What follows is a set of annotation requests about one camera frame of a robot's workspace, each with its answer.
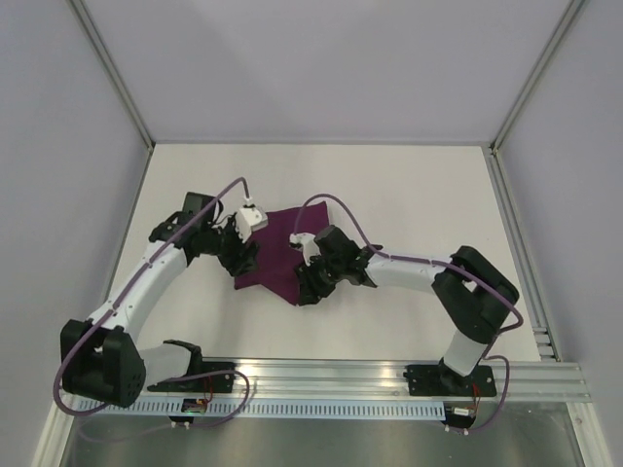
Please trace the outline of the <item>purple surgical drape cloth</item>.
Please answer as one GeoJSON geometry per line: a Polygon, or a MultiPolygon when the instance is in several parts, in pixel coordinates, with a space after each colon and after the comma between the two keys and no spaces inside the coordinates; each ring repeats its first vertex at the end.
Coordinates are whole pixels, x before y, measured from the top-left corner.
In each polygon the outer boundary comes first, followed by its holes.
{"type": "Polygon", "coordinates": [[[299,207],[268,212],[269,224],[251,237],[259,245],[257,269],[236,277],[236,290],[263,286],[291,305],[299,303],[300,285],[295,268],[304,262],[304,257],[289,245],[299,212],[299,207]]]}

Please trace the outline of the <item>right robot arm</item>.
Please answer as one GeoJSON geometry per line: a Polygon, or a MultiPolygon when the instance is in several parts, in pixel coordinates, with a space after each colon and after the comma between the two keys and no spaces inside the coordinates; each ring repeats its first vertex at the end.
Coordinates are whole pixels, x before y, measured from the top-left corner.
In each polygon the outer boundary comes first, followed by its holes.
{"type": "Polygon", "coordinates": [[[386,253],[380,245],[360,247],[334,225],[317,234],[293,233],[289,243],[303,254],[295,268],[300,305],[318,304],[343,281],[435,295],[456,327],[438,371],[440,385],[452,394],[473,383],[473,370],[520,298],[518,289],[470,246],[447,260],[407,257],[386,253]]]}

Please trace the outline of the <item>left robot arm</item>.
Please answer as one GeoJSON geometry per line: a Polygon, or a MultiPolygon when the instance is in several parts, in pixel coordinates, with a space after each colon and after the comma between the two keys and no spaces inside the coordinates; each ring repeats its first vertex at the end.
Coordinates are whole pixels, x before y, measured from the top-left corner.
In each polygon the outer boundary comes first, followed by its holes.
{"type": "Polygon", "coordinates": [[[199,346],[167,340],[139,350],[135,342],[165,290],[199,256],[217,258],[231,277],[255,270],[259,245],[251,237],[267,225],[251,199],[224,215],[218,198],[187,193],[182,208],[152,230],[127,281],[88,319],[62,328],[57,390],[121,408],[144,390],[231,392],[233,364],[206,366],[199,346]]]}

